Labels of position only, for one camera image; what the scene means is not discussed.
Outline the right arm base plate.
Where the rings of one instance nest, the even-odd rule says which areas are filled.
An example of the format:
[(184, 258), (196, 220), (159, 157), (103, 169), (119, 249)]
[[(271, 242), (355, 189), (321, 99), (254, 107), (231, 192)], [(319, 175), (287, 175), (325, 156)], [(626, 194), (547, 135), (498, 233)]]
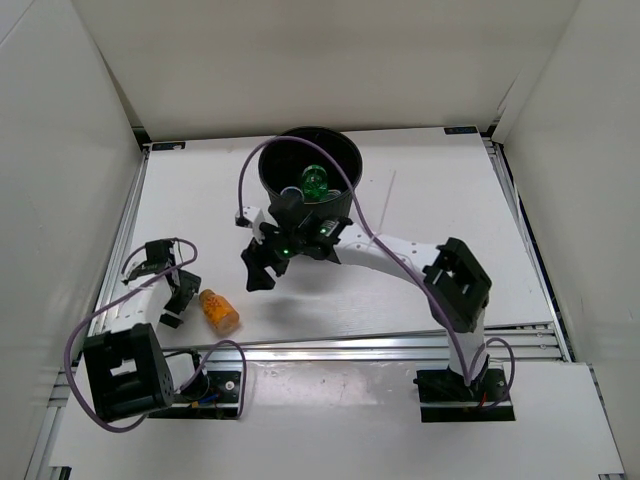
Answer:
[(512, 422), (515, 413), (502, 365), (485, 365), (470, 386), (446, 369), (416, 371), (422, 423)]

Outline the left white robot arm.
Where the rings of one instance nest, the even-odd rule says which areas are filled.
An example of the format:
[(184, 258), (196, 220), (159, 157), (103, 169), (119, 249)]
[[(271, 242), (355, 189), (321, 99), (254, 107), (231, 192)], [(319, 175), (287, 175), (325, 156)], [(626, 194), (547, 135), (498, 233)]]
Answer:
[(181, 241), (160, 239), (140, 249), (145, 259), (122, 269), (125, 300), (106, 330), (83, 345), (94, 411), (111, 423), (170, 407), (175, 391), (188, 400), (206, 395), (210, 377), (193, 355), (165, 357), (156, 330), (183, 324), (182, 314), (201, 286), (201, 278), (176, 258)]

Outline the clear bottle blue label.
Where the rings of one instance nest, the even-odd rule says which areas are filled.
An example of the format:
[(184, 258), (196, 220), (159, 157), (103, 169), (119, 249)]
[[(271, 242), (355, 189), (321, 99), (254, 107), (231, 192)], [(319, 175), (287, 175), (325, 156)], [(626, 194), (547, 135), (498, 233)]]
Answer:
[(295, 186), (289, 186), (284, 188), (280, 192), (280, 197), (285, 200), (299, 200), (299, 201), (304, 200), (303, 192), (298, 187), (295, 187)]

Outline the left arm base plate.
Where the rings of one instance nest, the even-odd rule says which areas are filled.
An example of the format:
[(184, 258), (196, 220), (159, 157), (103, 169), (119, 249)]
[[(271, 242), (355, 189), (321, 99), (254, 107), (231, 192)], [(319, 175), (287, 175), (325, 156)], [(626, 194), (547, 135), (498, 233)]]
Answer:
[(174, 404), (153, 412), (150, 419), (238, 420), (244, 408), (245, 376), (240, 360), (208, 362), (206, 378), (196, 382), (186, 396), (178, 395)]

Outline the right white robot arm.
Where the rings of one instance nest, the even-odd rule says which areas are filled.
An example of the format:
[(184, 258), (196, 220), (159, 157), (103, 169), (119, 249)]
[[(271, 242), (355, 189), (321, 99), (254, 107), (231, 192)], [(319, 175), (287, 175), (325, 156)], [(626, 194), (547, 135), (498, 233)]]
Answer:
[(470, 400), (486, 384), (488, 355), (484, 313), (492, 282), (468, 246), (457, 238), (441, 245), (377, 236), (364, 222), (321, 217), (290, 197), (269, 208), (242, 206), (235, 223), (253, 237), (242, 251), (248, 291), (268, 291), (296, 256), (344, 266), (366, 267), (405, 280), (426, 296), (434, 320), (447, 333), (450, 357), (438, 386), (451, 399)]

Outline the green plastic bottle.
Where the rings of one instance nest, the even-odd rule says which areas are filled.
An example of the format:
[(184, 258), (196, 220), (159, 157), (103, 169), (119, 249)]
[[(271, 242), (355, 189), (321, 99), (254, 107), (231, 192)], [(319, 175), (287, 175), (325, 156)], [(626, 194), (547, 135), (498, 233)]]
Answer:
[(320, 165), (309, 165), (301, 174), (301, 190), (304, 200), (309, 203), (322, 201), (329, 190), (328, 174)]

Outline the orange plastic bottle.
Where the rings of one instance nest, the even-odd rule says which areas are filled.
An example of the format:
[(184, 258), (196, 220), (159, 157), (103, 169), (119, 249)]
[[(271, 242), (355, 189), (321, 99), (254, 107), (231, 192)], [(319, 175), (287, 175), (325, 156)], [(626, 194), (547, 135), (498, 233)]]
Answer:
[(199, 294), (201, 310), (213, 329), (219, 334), (229, 334), (240, 326), (240, 315), (223, 296), (210, 289)]

